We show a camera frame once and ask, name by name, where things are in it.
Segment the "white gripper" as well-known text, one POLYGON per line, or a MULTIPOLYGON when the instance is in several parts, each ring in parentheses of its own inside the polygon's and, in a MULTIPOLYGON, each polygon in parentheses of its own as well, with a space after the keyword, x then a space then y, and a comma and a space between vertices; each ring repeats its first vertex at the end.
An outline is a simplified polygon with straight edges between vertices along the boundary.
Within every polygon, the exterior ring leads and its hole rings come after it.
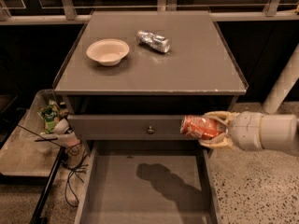
POLYGON ((217 120, 230 126, 230 135, 221 133, 211 140, 200 139, 199 144, 211 149, 232 148, 237 145, 246 151, 262 150, 260 138, 260 125, 262 113, 245 111, 242 113, 229 111, 211 111, 204 114, 205 117, 217 120))

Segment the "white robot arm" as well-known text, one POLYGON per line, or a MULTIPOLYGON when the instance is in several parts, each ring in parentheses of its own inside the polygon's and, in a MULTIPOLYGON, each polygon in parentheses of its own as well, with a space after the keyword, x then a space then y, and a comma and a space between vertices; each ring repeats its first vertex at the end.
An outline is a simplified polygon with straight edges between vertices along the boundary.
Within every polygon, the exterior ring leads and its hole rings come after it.
POLYGON ((209 112, 212 118, 228 119, 227 132, 211 140, 199 140, 203 147, 239 148, 244 151, 275 150, 298 155, 298 118, 277 114, 278 108, 299 78, 299 44, 272 90, 263 102, 263 113, 209 112))

